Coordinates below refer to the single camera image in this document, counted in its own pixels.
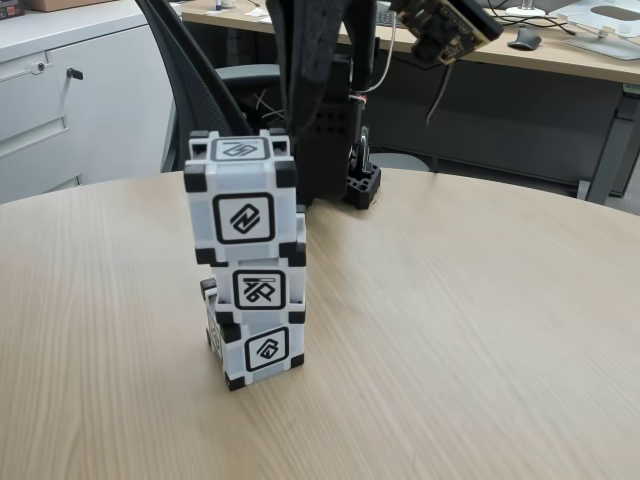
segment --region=cabinet handle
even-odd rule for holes
[[[76,70],[75,68],[67,68],[67,77],[75,78],[76,80],[83,80],[84,75],[80,70]]]

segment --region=drawer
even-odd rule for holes
[[[0,113],[0,142],[64,116],[55,71],[44,52],[0,64]]]
[[[0,154],[0,203],[39,195],[80,175],[81,162],[69,155],[70,149],[69,131],[57,130],[26,147]]]

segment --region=white drawer cabinet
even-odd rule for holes
[[[148,26],[47,52],[81,183],[160,172],[173,97]],[[71,67],[83,80],[67,77]]]
[[[5,25],[0,203],[75,177],[88,184],[160,172],[173,97],[133,0],[32,14]],[[21,55],[12,58],[14,52]],[[69,78],[69,68],[83,79]]]

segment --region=wooden desk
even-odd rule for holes
[[[245,15],[253,10],[255,5],[247,0],[237,0],[237,5],[233,11],[208,16],[206,12],[215,10],[215,0],[195,0],[183,4],[182,18],[185,22],[273,33],[272,25],[258,23],[259,18]],[[465,60],[640,84],[640,61],[624,62],[564,45],[562,40],[570,37],[559,29],[538,29],[536,32],[542,37],[542,44],[533,52],[514,50],[507,46],[517,35],[517,27],[511,26],[505,28],[498,40],[468,55]],[[381,39],[382,48],[388,49],[391,28],[378,27],[377,35]],[[349,43],[344,27],[340,32],[339,41]],[[415,37],[409,31],[398,29],[394,51],[410,52],[414,42]]]
[[[0,206],[0,478],[640,478],[640,218],[385,170],[308,216],[307,362],[227,391],[181,177]]]

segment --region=computer mouse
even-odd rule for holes
[[[513,42],[507,43],[511,48],[516,50],[535,50],[540,45],[542,39],[540,35],[534,32],[532,29],[527,28],[526,25],[521,25],[518,29],[518,38]]]

